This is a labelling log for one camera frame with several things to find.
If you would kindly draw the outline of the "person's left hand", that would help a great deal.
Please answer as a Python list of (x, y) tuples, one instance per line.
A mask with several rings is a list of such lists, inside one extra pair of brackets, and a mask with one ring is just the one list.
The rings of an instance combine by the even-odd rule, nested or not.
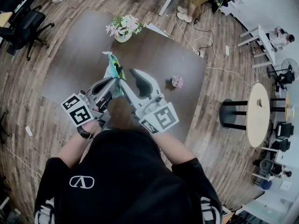
[(81, 126), (88, 133), (100, 133), (102, 128), (97, 120), (91, 120)]

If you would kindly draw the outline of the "small pink flower pot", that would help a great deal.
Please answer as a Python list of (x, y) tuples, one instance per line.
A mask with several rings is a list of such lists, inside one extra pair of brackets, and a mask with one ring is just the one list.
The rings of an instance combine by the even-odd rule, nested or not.
[(183, 78), (181, 76), (172, 76), (171, 77), (171, 85), (175, 88), (182, 88), (183, 86)]

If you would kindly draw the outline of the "person's right forearm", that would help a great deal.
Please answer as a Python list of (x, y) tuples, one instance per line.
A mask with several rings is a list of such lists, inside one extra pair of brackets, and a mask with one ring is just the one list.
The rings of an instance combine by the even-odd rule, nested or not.
[(195, 158), (184, 144), (167, 132), (152, 134), (151, 137), (172, 165), (178, 165)]

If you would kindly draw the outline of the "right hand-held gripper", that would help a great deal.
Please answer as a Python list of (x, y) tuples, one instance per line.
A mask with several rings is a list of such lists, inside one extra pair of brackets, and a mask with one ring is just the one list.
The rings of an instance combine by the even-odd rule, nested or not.
[(124, 79), (119, 80), (127, 101), (132, 106), (133, 116), (151, 134), (162, 133), (179, 122), (171, 102), (165, 100), (157, 81), (147, 73), (130, 69), (135, 78), (139, 96), (131, 90)]

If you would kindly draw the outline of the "blue bin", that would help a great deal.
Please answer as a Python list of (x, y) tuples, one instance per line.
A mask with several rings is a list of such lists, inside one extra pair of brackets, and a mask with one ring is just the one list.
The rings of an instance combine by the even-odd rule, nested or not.
[(263, 190), (269, 190), (272, 186), (272, 180), (267, 181), (262, 179), (259, 186), (263, 189)]

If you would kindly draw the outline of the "small white table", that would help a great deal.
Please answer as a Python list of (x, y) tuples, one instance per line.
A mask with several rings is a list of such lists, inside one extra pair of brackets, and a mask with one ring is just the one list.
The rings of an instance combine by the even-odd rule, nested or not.
[(264, 30), (262, 29), (262, 27), (260, 25), (258, 25), (257, 27), (243, 33), (240, 35), (240, 38), (246, 36), (246, 35), (249, 35), (250, 33), (254, 33), (256, 32), (256, 36), (253, 36), (239, 44), (237, 44), (238, 47), (240, 46), (243, 46), (247, 43), (250, 43), (252, 41), (255, 41), (256, 39), (259, 39), (260, 42), (262, 43), (262, 45), (264, 46), (265, 48), (265, 51), (260, 53), (260, 54), (257, 54), (257, 55), (254, 55), (254, 57), (260, 57), (260, 56), (267, 56), (268, 57), (268, 61), (267, 62), (264, 62), (264, 63), (258, 63), (258, 64), (254, 64), (252, 65), (251, 67), (253, 69), (255, 68), (260, 68), (260, 67), (263, 67), (263, 66), (268, 66), (268, 65), (272, 65), (272, 66), (275, 66), (276, 65), (276, 59), (275, 59), (275, 52), (272, 50), (273, 47), (271, 46), (271, 42), (270, 40), (267, 38), (266, 36), (266, 33), (264, 32)]

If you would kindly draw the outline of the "person's left forearm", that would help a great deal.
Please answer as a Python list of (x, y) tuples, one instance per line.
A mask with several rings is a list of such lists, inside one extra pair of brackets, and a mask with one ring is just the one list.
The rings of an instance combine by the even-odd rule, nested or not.
[(61, 148), (56, 157), (61, 159), (68, 168), (73, 168), (86, 155), (86, 149), (91, 145), (92, 141), (93, 138), (89, 140), (84, 139), (80, 134), (76, 133)]

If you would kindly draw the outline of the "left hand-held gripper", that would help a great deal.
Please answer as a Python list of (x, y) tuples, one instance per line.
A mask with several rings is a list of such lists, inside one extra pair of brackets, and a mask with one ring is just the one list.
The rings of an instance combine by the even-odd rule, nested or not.
[(108, 104), (118, 91), (118, 79), (107, 77), (95, 82), (88, 91), (81, 90), (61, 103), (62, 109), (75, 127), (91, 120), (104, 127), (111, 119)]

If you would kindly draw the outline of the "mint green pencil case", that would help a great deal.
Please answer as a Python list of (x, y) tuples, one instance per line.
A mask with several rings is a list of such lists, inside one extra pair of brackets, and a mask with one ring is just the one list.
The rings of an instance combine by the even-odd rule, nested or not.
[(123, 67), (120, 65), (117, 57), (110, 51), (102, 52), (104, 55), (108, 55), (109, 65), (107, 66), (104, 78), (108, 80), (105, 86), (102, 88), (103, 96), (108, 92), (111, 93), (112, 98), (124, 96), (122, 88), (117, 83), (117, 80), (126, 80)]

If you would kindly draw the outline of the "light wooden desk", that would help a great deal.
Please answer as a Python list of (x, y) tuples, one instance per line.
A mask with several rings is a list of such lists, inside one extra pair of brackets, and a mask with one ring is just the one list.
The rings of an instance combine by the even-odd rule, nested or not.
[(0, 27), (5, 27), (12, 14), (12, 12), (0, 13)]

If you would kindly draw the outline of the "black floor fan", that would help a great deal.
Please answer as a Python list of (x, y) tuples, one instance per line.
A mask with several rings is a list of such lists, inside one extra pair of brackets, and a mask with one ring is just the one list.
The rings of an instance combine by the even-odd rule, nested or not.
[(280, 86), (281, 89), (286, 89), (287, 84), (292, 84), (299, 76), (299, 66), (293, 59), (285, 59), (281, 64), (281, 69), (270, 71), (266, 69), (268, 78), (273, 77), (275, 85)]

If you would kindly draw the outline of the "black wristwatch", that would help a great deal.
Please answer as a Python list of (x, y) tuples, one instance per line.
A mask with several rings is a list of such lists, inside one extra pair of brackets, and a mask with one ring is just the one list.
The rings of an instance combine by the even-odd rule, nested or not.
[(82, 138), (84, 138), (84, 139), (86, 139), (86, 140), (90, 140), (90, 139), (92, 139), (92, 138), (94, 137), (94, 133), (87, 132), (86, 130), (84, 130), (84, 129), (82, 128), (82, 126), (78, 126), (78, 127), (77, 127), (77, 132), (79, 133), (79, 135), (80, 135)]

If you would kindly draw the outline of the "round light wooden table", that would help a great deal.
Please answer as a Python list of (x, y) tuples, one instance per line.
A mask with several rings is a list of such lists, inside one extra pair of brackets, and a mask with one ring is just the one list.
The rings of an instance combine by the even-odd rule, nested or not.
[[(257, 105), (258, 99), (262, 100), (263, 108)], [(250, 90), (246, 112), (246, 134), (250, 145), (256, 148), (265, 139), (270, 121), (270, 101), (261, 83), (255, 84)]]

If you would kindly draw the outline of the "person's black shirt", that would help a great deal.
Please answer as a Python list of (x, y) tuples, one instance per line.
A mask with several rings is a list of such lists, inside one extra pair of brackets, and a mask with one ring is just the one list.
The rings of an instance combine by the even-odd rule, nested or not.
[(151, 135), (97, 134), (76, 166), (46, 162), (35, 224), (221, 224), (222, 204), (199, 160), (172, 165)]

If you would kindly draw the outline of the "white pot with pale flowers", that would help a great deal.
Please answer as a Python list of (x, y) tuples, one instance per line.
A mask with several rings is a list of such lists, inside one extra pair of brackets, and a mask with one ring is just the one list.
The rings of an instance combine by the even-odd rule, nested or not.
[(138, 34), (144, 24), (132, 15), (116, 16), (109, 25), (106, 25), (106, 33), (114, 36), (115, 40), (124, 43), (129, 40), (132, 34)]

